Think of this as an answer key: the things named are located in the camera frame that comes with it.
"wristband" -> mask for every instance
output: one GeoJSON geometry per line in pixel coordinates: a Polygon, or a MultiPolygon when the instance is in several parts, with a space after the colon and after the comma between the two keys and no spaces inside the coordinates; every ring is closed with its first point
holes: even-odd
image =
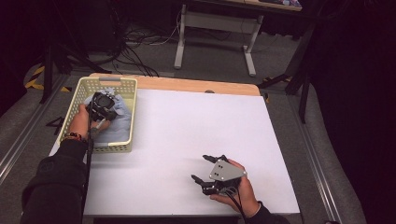
{"type": "Polygon", "coordinates": [[[73,139],[83,143],[87,143],[87,140],[85,140],[79,133],[65,133],[64,139],[73,139]]]}
{"type": "Polygon", "coordinates": [[[257,211],[253,214],[253,216],[250,216],[250,217],[256,216],[256,214],[259,213],[259,211],[260,211],[261,208],[262,208],[262,204],[259,203],[259,208],[258,208],[257,211]]]}
{"type": "Polygon", "coordinates": [[[259,211],[253,217],[248,217],[247,223],[275,223],[270,211],[268,211],[261,201],[258,201],[258,203],[260,204],[259,211]]]}

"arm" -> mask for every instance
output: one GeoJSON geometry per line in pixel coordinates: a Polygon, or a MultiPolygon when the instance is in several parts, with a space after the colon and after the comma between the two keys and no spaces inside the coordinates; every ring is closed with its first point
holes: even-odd
{"type": "MultiPolygon", "coordinates": [[[[87,139],[88,119],[85,105],[80,105],[69,132],[87,139]]],[[[81,223],[81,197],[87,174],[82,160],[87,149],[86,143],[68,137],[55,155],[39,163],[35,177],[22,194],[21,223],[81,223]]]]}
{"type": "MultiPolygon", "coordinates": [[[[230,164],[245,170],[245,167],[243,167],[238,162],[232,160],[229,160],[229,162],[230,164]]],[[[238,190],[239,195],[236,194],[233,197],[237,202],[239,202],[239,204],[242,202],[242,209],[249,224],[289,224],[289,222],[284,217],[271,214],[262,204],[262,202],[256,200],[253,187],[246,176],[241,177],[241,183],[238,187],[238,190]]],[[[228,204],[233,208],[233,210],[239,212],[236,205],[227,196],[212,194],[210,195],[210,199],[220,203],[228,204]]]]}

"black curtain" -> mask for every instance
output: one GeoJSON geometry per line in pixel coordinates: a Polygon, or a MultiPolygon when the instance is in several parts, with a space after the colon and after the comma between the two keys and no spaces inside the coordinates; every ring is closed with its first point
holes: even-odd
{"type": "MultiPolygon", "coordinates": [[[[310,74],[333,148],[370,223],[396,210],[396,10],[354,1],[310,74]]],[[[319,45],[321,38],[315,39],[319,45]]]]}
{"type": "Polygon", "coordinates": [[[32,17],[21,1],[5,0],[0,6],[0,116],[8,111],[25,93],[23,79],[39,62],[43,45],[32,17]]]}

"gray cloth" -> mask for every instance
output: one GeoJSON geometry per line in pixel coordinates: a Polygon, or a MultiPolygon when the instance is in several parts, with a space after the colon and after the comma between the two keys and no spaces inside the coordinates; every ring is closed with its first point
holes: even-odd
{"type": "MultiPolygon", "coordinates": [[[[106,90],[100,91],[103,94],[110,93],[114,95],[114,90],[112,88],[108,88],[106,90]]],[[[84,104],[87,105],[90,103],[93,95],[89,96],[84,104]]],[[[129,139],[129,133],[131,131],[131,119],[132,113],[129,110],[128,106],[125,104],[121,95],[115,95],[115,104],[111,108],[112,111],[116,111],[118,114],[115,119],[113,119],[110,123],[110,126],[99,132],[94,139],[95,144],[101,143],[111,143],[111,142],[125,142],[129,139]]]]}

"white table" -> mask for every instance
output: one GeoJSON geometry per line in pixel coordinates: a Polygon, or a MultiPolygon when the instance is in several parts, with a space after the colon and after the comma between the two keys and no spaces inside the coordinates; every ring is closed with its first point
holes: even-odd
{"type": "Polygon", "coordinates": [[[210,180],[204,154],[243,164],[271,212],[299,213],[262,97],[139,89],[132,152],[92,155],[84,215],[236,216],[192,180],[210,180]]]}

